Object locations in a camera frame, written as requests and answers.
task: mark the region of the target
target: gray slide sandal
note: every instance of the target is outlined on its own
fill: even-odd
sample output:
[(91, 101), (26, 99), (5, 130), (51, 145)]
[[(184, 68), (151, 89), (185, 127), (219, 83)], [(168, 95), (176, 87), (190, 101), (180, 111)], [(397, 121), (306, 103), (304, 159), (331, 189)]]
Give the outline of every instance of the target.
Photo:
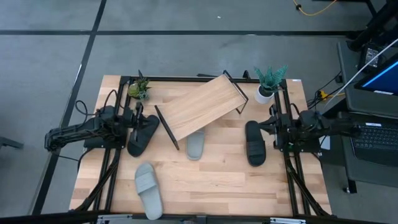
[(187, 157), (190, 160), (199, 160), (205, 146), (205, 128), (187, 136)]
[(163, 214), (162, 198), (160, 197), (155, 169), (149, 162), (145, 162), (137, 168), (134, 181), (147, 218), (149, 220), (160, 218)]

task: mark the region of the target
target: potted plant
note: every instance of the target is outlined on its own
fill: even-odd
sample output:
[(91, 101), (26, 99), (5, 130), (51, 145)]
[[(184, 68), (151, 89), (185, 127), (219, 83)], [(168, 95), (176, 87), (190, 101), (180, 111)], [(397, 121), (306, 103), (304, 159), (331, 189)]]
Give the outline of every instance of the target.
[(147, 90), (149, 81), (147, 78), (140, 77), (138, 78), (132, 85), (130, 85), (128, 94), (137, 100), (147, 100), (149, 98), (149, 94)]
[(256, 71), (260, 81), (260, 85), (255, 96), (256, 101), (260, 104), (266, 104), (274, 96), (274, 93), (278, 91), (279, 83), (285, 76), (287, 65), (278, 69), (276, 72), (273, 72), (272, 68), (268, 67), (268, 71), (265, 75), (256, 67), (254, 67), (254, 70)]

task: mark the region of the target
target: white cable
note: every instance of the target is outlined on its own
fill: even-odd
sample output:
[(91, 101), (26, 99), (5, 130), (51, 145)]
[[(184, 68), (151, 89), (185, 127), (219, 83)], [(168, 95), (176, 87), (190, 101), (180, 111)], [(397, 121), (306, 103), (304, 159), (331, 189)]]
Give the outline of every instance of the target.
[(396, 42), (398, 42), (398, 39), (396, 39), (395, 41), (393, 41), (393, 43), (391, 43), (390, 45), (388, 45), (385, 49), (383, 49), (382, 51), (380, 51), (380, 53), (378, 53), (376, 56), (374, 56), (372, 58), (372, 60), (370, 60), (366, 65), (364, 65), (361, 69), (359, 69), (359, 71), (354, 75), (353, 78), (351, 78), (327, 103), (326, 105), (323, 107), (323, 109), (326, 108), (326, 106), (328, 106), (328, 104), (330, 103), (330, 101), (332, 99), (334, 99), (339, 93), (341, 93), (341, 91), (343, 91), (353, 80), (354, 78), (359, 75), (362, 70), (364, 70), (370, 63), (373, 62), (373, 60), (375, 60), (378, 56), (380, 56), (381, 54), (383, 54), (383, 52), (385, 52), (388, 48), (390, 48), (391, 46), (393, 46)]

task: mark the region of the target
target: black slide sandal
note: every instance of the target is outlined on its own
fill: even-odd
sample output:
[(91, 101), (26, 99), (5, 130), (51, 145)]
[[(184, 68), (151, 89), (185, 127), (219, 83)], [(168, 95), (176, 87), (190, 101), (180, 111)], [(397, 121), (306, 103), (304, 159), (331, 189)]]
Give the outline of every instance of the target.
[(266, 142), (263, 140), (259, 123), (249, 121), (244, 127), (246, 133), (246, 154), (249, 164), (256, 167), (266, 161)]
[(127, 151), (133, 157), (138, 157), (145, 151), (150, 139), (159, 126), (159, 118), (154, 115), (149, 115), (148, 118), (146, 118), (146, 122), (146, 127), (137, 131), (137, 141), (134, 140), (133, 133), (130, 134)]

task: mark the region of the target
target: white pot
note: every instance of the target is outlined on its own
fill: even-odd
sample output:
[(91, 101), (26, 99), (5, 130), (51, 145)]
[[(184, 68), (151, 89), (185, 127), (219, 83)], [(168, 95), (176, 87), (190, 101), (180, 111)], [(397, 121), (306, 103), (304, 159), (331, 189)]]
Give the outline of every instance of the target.
[(257, 102), (259, 102), (260, 104), (267, 104), (272, 99), (272, 97), (274, 97), (274, 93), (272, 93), (271, 96), (263, 96), (263, 95), (261, 95), (260, 94), (260, 85), (259, 85), (259, 88), (257, 88), (257, 92), (256, 92), (256, 95), (255, 95), (255, 99), (256, 99)]

